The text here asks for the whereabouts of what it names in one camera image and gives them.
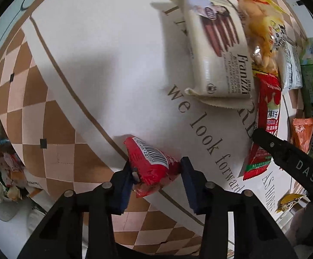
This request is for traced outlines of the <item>long red snack packet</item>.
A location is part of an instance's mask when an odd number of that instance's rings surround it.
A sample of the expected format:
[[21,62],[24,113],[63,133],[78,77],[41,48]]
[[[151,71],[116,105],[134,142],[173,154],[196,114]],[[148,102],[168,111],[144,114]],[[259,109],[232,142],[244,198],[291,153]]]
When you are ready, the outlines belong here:
[[[254,70],[258,82],[257,127],[274,136],[277,135],[281,107],[280,80],[268,73]],[[248,180],[264,173],[271,162],[272,156],[253,142],[248,156],[243,179]]]

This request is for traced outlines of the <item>yellow panda snack packet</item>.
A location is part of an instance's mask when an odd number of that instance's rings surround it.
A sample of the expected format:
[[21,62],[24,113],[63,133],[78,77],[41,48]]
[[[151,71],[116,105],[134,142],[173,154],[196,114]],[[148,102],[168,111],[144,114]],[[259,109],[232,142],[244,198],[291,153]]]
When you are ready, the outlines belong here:
[[286,212],[297,204],[304,195],[302,194],[286,194],[278,202],[277,213]]

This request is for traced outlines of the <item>silver white snack packet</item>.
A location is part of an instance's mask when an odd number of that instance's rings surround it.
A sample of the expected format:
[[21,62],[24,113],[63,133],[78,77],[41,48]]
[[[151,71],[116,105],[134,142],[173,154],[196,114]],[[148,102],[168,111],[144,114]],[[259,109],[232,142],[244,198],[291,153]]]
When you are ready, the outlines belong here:
[[295,46],[284,41],[278,50],[277,64],[283,94],[303,87],[302,72]]

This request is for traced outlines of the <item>orange snack packet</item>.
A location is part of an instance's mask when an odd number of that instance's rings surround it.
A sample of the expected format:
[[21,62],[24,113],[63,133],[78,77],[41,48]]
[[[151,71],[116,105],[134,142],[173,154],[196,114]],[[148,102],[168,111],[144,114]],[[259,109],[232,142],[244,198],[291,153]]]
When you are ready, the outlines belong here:
[[313,118],[295,118],[292,121],[292,144],[308,154],[313,133]]

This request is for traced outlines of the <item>white Franzzi wafer pack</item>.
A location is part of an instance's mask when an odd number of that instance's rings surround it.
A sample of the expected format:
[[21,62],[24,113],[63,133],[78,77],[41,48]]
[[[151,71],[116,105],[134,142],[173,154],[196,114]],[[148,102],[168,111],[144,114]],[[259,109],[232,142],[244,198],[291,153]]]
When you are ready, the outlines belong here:
[[182,12],[192,52],[194,85],[185,93],[221,108],[250,109],[255,87],[239,14],[223,0],[170,0]]

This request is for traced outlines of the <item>yellow egg-ball snack bag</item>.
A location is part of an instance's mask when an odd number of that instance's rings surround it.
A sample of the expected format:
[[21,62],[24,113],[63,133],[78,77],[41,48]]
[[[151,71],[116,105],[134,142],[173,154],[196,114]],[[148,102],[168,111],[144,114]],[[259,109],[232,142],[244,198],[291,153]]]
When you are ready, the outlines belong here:
[[273,0],[238,0],[253,64],[278,75],[278,49],[286,39],[284,11]]

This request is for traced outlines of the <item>small red triangular snack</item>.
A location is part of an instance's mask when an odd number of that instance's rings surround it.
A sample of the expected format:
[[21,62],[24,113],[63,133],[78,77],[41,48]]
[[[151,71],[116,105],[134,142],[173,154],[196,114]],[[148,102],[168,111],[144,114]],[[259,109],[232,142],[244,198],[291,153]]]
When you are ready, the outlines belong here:
[[124,144],[135,184],[136,197],[143,198],[168,186],[180,174],[180,162],[137,137],[128,137]]

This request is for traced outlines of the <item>checkered tablecloth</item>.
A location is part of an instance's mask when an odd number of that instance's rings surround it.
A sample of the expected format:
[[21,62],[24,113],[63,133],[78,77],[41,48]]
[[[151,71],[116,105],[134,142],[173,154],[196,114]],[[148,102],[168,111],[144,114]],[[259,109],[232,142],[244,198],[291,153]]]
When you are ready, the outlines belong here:
[[[238,0],[223,0],[238,11]],[[250,109],[210,106],[194,85],[181,10],[170,0],[15,0],[0,19],[0,119],[34,184],[53,198],[101,184],[135,136],[190,158],[225,190],[254,191],[276,220],[304,190],[275,164],[243,179],[255,128]]]

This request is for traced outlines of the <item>box of clutter on floor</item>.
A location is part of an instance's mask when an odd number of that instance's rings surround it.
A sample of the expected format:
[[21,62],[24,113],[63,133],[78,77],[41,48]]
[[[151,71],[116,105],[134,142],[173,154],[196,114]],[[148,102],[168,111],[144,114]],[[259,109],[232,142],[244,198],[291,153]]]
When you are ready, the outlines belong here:
[[32,199],[40,192],[39,186],[30,186],[27,170],[0,124],[0,220],[10,221],[23,200]]

